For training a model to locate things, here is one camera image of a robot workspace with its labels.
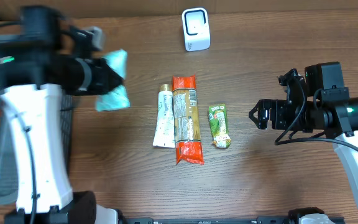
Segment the red orange pasta packet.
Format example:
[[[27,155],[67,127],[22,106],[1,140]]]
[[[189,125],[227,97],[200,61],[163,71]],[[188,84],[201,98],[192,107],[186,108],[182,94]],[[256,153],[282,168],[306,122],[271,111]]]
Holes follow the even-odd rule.
[[[196,76],[173,77],[172,84],[177,162],[203,165]]]

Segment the white tube gold cap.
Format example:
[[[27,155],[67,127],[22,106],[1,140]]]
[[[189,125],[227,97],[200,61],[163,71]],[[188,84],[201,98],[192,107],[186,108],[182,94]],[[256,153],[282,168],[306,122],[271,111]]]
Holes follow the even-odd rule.
[[[173,92],[170,84],[163,84],[159,89],[153,146],[175,148]]]

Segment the green tea packet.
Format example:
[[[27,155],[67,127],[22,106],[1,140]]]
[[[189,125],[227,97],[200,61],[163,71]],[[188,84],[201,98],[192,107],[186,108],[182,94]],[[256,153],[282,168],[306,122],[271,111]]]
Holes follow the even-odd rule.
[[[208,120],[213,144],[218,148],[227,149],[231,145],[231,138],[228,135],[226,105],[209,106]]]

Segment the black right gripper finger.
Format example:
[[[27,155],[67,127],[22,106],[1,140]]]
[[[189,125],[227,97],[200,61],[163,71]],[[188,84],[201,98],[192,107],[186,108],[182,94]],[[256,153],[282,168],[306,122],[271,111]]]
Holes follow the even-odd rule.
[[[268,119],[263,115],[258,114],[257,117],[255,117],[253,113],[249,113],[249,118],[258,129],[267,129]]]
[[[258,112],[260,114],[269,113],[270,108],[271,108],[271,100],[270,99],[261,99],[249,111],[249,114],[255,114],[256,112]]]

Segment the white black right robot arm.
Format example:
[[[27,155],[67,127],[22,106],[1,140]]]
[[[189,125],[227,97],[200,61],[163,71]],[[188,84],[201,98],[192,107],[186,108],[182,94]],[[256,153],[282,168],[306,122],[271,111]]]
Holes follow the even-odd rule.
[[[261,99],[249,112],[259,129],[281,130],[275,145],[328,142],[346,172],[358,209],[358,97],[344,84],[339,62],[291,69],[278,77],[284,100]]]

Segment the teal snack packet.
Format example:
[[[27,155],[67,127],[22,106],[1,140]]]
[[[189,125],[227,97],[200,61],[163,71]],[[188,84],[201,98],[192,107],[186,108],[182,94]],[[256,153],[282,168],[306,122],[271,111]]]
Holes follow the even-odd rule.
[[[106,54],[104,57],[108,66],[123,80],[126,79],[127,52],[123,49]],[[113,111],[130,107],[130,101],[123,84],[115,87],[105,95],[98,95],[95,102],[97,111]]]

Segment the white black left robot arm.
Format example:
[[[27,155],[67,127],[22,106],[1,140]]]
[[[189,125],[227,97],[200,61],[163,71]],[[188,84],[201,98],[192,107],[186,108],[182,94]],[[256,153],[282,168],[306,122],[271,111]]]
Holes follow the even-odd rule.
[[[104,95],[123,84],[105,58],[101,29],[63,28],[47,6],[24,6],[20,33],[0,35],[0,99],[11,129],[17,173],[16,209],[5,223],[123,222],[119,210],[96,203],[70,184],[61,129],[63,95]]]

